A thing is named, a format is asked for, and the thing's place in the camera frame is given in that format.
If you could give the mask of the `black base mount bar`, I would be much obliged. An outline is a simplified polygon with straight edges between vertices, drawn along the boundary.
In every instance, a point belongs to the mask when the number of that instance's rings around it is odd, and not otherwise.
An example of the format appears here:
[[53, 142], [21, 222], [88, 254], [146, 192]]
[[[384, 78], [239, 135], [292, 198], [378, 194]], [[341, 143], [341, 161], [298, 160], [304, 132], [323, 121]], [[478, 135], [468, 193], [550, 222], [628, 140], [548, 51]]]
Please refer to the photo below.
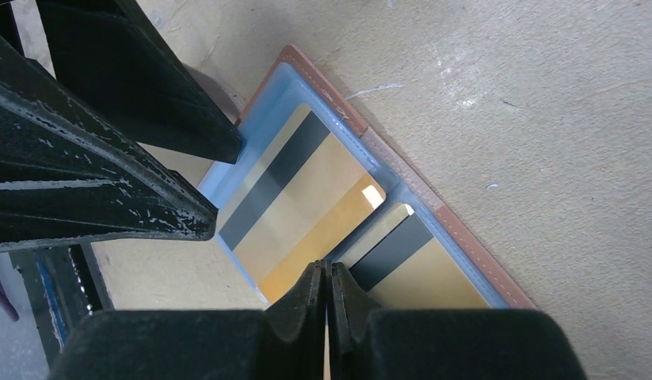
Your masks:
[[90, 243], [9, 253], [51, 366], [79, 323], [114, 306]]

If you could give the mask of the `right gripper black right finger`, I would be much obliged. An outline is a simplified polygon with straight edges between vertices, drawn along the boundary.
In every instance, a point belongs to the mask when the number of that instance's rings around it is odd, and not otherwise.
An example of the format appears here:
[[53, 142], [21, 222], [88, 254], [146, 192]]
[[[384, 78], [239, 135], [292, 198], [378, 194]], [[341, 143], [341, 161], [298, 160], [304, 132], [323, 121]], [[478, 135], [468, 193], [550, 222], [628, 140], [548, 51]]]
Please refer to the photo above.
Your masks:
[[584, 379], [566, 335], [527, 309], [393, 310], [327, 262], [334, 379]]

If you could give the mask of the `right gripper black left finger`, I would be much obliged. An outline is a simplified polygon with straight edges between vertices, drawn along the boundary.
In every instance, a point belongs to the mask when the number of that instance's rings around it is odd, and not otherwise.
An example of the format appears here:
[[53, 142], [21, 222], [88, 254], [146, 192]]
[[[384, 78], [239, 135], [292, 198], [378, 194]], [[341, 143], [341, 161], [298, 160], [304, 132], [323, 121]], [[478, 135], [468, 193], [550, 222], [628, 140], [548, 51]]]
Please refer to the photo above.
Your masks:
[[325, 268], [266, 310], [114, 310], [87, 317], [51, 379], [320, 379]]

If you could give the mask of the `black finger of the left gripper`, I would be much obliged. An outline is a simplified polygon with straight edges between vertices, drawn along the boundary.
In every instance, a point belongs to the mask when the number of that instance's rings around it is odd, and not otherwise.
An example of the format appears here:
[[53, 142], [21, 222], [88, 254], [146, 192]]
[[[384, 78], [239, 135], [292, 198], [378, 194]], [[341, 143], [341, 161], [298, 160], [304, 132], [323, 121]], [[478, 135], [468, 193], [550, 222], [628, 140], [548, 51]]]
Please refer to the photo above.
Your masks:
[[216, 208], [0, 34], [0, 253], [207, 241]]
[[135, 1], [38, 1], [56, 79], [136, 142], [235, 163], [242, 137]]

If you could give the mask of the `gold striped credit card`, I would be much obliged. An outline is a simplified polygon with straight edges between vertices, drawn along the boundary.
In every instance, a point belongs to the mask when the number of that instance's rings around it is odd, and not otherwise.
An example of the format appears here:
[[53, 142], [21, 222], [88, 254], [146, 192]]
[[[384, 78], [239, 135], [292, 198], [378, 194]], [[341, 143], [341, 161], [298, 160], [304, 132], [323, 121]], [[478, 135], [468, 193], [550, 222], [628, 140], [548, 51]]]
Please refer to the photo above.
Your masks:
[[225, 203], [218, 235], [275, 302], [386, 197], [370, 169], [300, 104]]

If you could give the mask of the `pink card holder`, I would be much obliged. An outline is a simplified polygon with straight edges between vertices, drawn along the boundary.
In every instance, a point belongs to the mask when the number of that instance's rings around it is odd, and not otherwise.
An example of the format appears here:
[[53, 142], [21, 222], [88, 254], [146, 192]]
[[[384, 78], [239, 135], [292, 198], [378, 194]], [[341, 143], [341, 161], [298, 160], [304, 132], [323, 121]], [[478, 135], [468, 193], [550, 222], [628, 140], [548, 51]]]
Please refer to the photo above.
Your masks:
[[215, 163], [198, 188], [218, 208], [217, 242], [266, 302], [330, 260], [387, 307], [533, 307], [296, 47], [281, 50], [237, 127], [238, 161]]

